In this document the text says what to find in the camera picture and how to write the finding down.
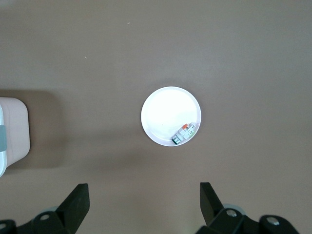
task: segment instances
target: plastic container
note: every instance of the plastic container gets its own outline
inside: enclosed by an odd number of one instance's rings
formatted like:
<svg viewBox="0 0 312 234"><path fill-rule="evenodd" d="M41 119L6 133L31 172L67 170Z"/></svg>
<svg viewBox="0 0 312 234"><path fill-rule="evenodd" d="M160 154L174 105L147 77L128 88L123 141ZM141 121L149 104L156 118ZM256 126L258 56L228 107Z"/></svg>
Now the plastic container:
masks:
<svg viewBox="0 0 312 234"><path fill-rule="evenodd" d="M28 111L12 97L0 97L0 176L30 149Z"/></svg>

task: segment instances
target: vial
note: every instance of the vial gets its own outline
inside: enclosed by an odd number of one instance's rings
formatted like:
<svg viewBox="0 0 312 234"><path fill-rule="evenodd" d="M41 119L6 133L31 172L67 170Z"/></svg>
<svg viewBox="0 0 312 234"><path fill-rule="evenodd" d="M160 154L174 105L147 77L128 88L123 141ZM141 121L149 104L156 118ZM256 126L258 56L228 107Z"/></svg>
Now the vial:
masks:
<svg viewBox="0 0 312 234"><path fill-rule="evenodd" d="M194 134L194 129L196 127L195 123L184 124L182 128L172 137L174 144L178 145L182 141L190 138Z"/></svg>

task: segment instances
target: brown surface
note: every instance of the brown surface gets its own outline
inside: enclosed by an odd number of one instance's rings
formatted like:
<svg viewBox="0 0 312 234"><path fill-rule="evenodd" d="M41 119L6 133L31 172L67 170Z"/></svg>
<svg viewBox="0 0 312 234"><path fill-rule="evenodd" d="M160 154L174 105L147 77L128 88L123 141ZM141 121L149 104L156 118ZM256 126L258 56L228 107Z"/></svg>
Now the brown surface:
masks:
<svg viewBox="0 0 312 234"><path fill-rule="evenodd" d="M31 151L0 178L18 225L89 183L78 234L193 234L199 183L253 219L312 233L311 1L0 0L0 97L29 110ZM153 143L141 107L190 91L202 125Z"/></svg>

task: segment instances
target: gray strap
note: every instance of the gray strap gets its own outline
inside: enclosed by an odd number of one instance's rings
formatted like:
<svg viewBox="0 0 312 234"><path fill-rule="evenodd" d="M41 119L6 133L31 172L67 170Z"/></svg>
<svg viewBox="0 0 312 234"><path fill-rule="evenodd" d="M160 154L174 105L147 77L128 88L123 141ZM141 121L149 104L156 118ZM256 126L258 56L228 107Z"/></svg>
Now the gray strap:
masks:
<svg viewBox="0 0 312 234"><path fill-rule="evenodd" d="M6 151L6 130L4 125L0 125L0 152Z"/></svg>

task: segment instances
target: white plate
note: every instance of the white plate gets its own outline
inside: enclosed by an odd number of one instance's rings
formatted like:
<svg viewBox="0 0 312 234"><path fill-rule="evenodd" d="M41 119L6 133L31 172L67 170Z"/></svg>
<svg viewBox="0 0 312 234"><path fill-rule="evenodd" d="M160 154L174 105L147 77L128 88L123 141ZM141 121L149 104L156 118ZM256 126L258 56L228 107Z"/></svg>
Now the white plate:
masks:
<svg viewBox="0 0 312 234"><path fill-rule="evenodd" d="M188 142L197 133L201 111L195 97L178 87L165 87L153 92L144 102L141 112L144 131L154 142L164 146L179 146ZM172 137L184 125L196 123L195 133L175 145Z"/></svg>

